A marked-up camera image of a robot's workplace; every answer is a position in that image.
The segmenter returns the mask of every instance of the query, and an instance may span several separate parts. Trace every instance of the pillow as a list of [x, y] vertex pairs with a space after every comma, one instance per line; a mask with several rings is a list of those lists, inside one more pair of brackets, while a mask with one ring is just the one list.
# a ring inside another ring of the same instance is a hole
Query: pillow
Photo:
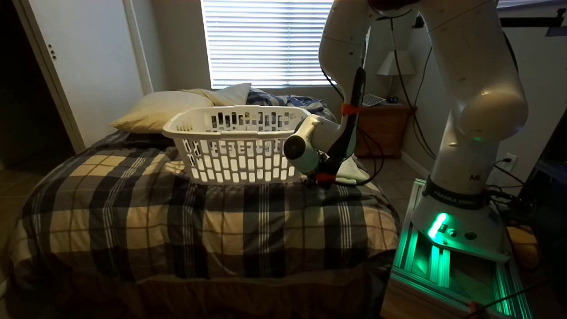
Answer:
[[187, 90], [161, 90], [143, 95], [113, 127], [127, 132], [161, 132], [177, 113], [191, 106], [212, 106], [212, 100]]
[[189, 91], [202, 93], [216, 106], [246, 104], [251, 83], [237, 83], [221, 90], [191, 88]]

